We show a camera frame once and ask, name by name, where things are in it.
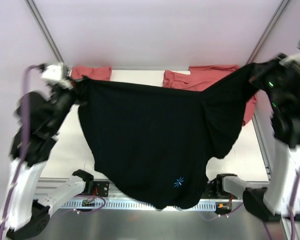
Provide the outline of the black t shirt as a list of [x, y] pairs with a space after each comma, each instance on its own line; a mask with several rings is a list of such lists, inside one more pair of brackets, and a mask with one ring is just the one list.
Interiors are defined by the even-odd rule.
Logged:
[[95, 160], [125, 195], [157, 209], [195, 206], [211, 158], [222, 159], [256, 93], [245, 65], [204, 91], [86, 79], [78, 118]]

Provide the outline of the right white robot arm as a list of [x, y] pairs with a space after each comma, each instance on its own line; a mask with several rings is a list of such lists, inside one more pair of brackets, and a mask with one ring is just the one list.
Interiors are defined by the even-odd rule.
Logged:
[[300, 53], [278, 55], [250, 78], [271, 103], [276, 167], [266, 187], [218, 174], [210, 189], [218, 198], [227, 195], [243, 201], [245, 209], [263, 222], [282, 218], [300, 222]]

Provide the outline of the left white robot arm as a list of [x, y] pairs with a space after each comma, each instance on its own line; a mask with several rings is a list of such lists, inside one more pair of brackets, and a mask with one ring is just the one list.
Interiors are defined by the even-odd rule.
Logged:
[[52, 216], [68, 199], [93, 192], [94, 177], [79, 169], [51, 195], [33, 199], [38, 180], [57, 143], [58, 131], [77, 97], [76, 90], [55, 85], [51, 87], [49, 98], [37, 91], [25, 91], [19, 99], [14, 114], [19, 118], [20, 128], [9, 153], [10, 175], [0, 209], [0, 232], [16, 233], [39, 215]]

